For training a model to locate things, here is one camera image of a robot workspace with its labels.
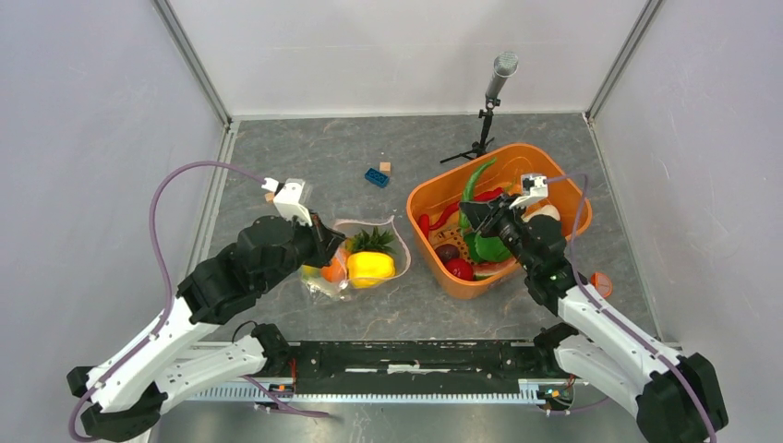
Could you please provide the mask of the toy pineapple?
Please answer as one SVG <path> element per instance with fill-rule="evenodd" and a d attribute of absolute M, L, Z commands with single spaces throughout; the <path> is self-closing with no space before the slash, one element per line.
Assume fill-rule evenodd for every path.
<path fill-rule="evenodd" d="M 386 255 L 395 254 L 392 242 L 396 239 L 391 230 L 381 230 L 375 226 L 371 231 L 360 230 L 346 240 L 346 250 L 351 254 L 377 252 Z"/>

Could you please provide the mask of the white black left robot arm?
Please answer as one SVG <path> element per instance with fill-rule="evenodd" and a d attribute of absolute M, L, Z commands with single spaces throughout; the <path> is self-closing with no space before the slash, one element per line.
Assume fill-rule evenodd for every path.
<path fill-rule="evenodd" d="M 345 239 L 316 213 L 309 221 L 256 219 L 235 242 L 199 263 L 162 313 L 122 351 L 101 365 L 76 366 L 67 374 L 79 399 L 69 423 L 73 439 L 124 442 L 203 389 L 260 371 L 282 374 L 291 352 L 273 325 L 260 325 L 203 357 L 185 363 L 177 358 L 300 267 L 328 265 Z"/>

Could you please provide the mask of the toy lemon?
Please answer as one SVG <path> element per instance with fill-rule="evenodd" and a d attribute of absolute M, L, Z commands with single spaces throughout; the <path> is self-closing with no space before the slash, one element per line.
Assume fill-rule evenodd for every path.
<path fill-rule="evenodd" d="M 321 268 L 303 266 L 300 270 L 304 280 L 313 280 L 321 277 Z"/>

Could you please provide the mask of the green toy cucumber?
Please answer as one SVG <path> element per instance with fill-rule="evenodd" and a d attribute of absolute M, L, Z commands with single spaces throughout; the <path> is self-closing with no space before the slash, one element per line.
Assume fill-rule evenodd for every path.
<path fill-rule="evenodd" d="M 491 165 L 493 165 L 496 161 L 497 161 L 496 159 L 492 159 L 490 161 L 484 162 L 472 172 L 472 174 L 469 176 L 464 186 L 464 190 L 460 199 L 461 203 L 466 201 L 472 201 L 475 198 L 475 188 L 479 178 L 481 177 L 483 172 L 485 172 L 486 169 Z M 459 209 L 458 225 L 462 233 L 464 233 L 467 229 L 470 228 L 470 222 L 462 209 Z"/>

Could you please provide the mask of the clear pink-dotted zip bag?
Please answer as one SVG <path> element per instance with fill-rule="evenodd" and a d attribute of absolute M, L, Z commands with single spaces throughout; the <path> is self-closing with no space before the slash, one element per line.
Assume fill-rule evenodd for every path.
<path fill-rule="evenodd" d="M 401 278 L 411 267 L 411 251 L 395 218 L 341 219 L 333 228 L 345 235 L 324 267 L 304 266 L 299 280 L 319 300 L 347 301 L 356 291 L 376 288 Z"/>

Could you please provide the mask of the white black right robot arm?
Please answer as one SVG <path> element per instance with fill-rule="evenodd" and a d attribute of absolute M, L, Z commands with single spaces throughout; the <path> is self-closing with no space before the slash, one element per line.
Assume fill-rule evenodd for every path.
<path fill-rule="evenodd" d="M 557 316 L 560 337 L 533 352 L 536 370 L 573 374 L 622 406 L 648 442 L 715 442 L 729 422 L 714 365 L 644 332 L 610 305 L 572 263 L 572 242 L 549 216 L 524 221 L 517 196 L 465 201 L 480 236 L 499 240 L 524 268 L 537 304 Z"/>

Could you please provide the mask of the yellow toy banana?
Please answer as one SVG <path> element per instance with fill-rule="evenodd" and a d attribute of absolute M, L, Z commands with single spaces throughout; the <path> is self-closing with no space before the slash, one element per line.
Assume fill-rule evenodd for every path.
<path fill-rule="evenodd" d="M 351 254 L 347 269 L 349 281 L 356 289 L 375 287 L 396 275 L 394 259 L 377 252 Z"/>

